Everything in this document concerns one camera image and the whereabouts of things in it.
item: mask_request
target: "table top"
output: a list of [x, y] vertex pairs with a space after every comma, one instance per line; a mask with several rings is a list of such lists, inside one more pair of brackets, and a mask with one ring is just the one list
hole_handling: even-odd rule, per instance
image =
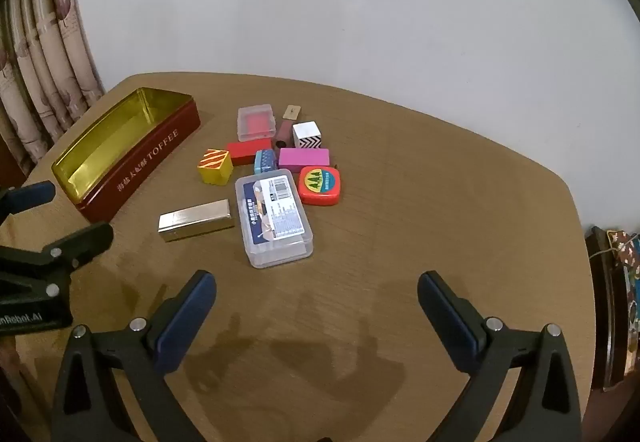
[[[136, 88], [193, 95], [201, 127], [162, 162], [112, 220], [112, 248], [72, 278], [75, 323], [94, 332], [149, 316], [197, 269], [212, 272], [217, 301], [171, 389], [207, 440], [425, 440], [466, 382], [416, 296], [436, 269], [484, 315], [517, 329], [562, 327], [584, 411], [594, 354], [594, 305], [582, 229], [566, 184], [490, 140], [428, 115], [354, 92], [249, 75], [150, 73], [124, 80], [76, 123], [31, 173], [50, 165], [105, 110]], [[202, 183], [208, 148], [236, 138], [238, 107], [266, 104], [280, 117], [302, 106], [342, 178], [335, 207], [306, 207], [308, 259], [252, 268], [239, 225], [165, 243], [162, 213], [229, 199]], [[4, 245], [40, 250], [86, 225], [60, 188], [54, 202], [12, 216]], [[50, 401], [69, 329], [21, 336], [18, 351]], [[510, 372], [483, 432], [506, 408]], [[121, 388], [126, 404], [132, 392]], [[132, 417], [143, 440], [152, 440]]]

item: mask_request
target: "white cube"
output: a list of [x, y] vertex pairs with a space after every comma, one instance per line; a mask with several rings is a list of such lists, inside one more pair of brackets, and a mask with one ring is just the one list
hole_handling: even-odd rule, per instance
[[293, 125], [293, 142], [296, 147], [316, 148], [322, 143], [320, 130], [315, 122], [301, 122]]

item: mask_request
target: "black and white chevron pattern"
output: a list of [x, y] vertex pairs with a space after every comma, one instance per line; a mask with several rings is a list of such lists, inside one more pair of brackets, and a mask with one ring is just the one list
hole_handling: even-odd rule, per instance
[[319, 136], [304, 137], [304, 138], [300, 138], [298, 141], [300, 142], [300, 147], [308, 148], [308, 149], [320, 147], [320, 144], [322, 142]]

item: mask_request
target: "yellow cube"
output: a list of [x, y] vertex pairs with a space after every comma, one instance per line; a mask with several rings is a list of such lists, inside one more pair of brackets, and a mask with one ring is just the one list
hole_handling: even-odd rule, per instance
[[234, 170], [229, 151], [221, 149], [207, 149], [198, 164], [198, 171], [202, 181], [206, 184], [224, 186]]

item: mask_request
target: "clear plastic box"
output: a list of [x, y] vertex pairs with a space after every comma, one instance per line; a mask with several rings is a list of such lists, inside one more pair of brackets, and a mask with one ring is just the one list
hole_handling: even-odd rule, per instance
[[255, 268], [310, 256], [314, 235], [291, 172], [269, 171], [236, 181], [244, 249]]
[[238, 108], [238, 140], [271, 138], [276, 134], [276, 120], [271, 104]]

